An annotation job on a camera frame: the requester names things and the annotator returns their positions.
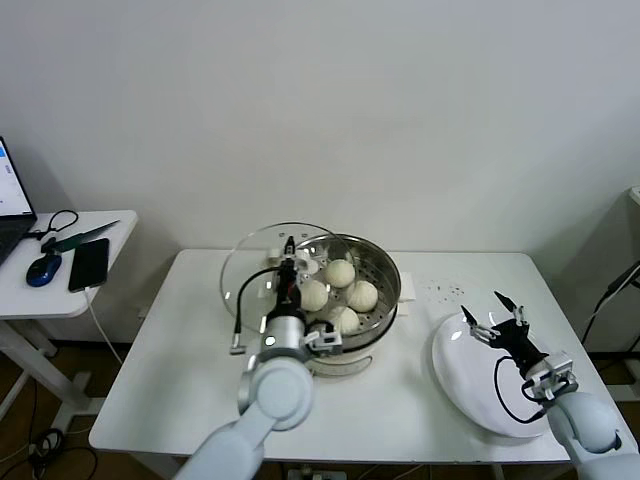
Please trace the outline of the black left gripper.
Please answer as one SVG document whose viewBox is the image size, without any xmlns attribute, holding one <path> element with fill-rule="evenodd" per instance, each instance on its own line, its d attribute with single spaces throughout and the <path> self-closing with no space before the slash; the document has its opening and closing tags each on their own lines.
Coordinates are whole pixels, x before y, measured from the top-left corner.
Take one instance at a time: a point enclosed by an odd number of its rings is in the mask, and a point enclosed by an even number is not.
<svg viewBox="0 0 640 480">
<path fill-rule="evenodd" d="M 289 236 L 283 248 L 283 260 L 294 261 L 294 264 L 283 263 L 279 267 L 276 303 L 271 310 L 272 319 L 284 316 L 292 316 L 298 319 L 303 318 L 301 292 L 297 286 L 297 272 L 301 275 L 312 275 L 313 260 L 302 257 L 295 258 L 295 239 L 293 236 Z"/>
</svg>

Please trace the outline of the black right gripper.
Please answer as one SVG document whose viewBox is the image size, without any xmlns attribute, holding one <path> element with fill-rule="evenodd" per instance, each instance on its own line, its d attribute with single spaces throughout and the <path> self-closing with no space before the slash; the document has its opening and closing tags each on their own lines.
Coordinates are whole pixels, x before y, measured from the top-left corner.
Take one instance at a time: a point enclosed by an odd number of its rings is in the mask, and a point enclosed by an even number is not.
<svg viewBox="0 0 640 480">
<path fill-rule="evenodd" d="M 540 351 L 528 337 L 529 323 L 524 316 L 524 307 L 517 305 L 511 298 L 498 291 L 495 291 L 494 295 L 511 317 L 490 329 L 481 325 L 462 305 L 461 310 L 469 326 L 470 334 L 476 340 L 490 345 L 492 348 L 506 350 L 514 360 L 519 372 L 527 374 L 535 365 L 544 360 L 547 354 Z"/>
</svg>

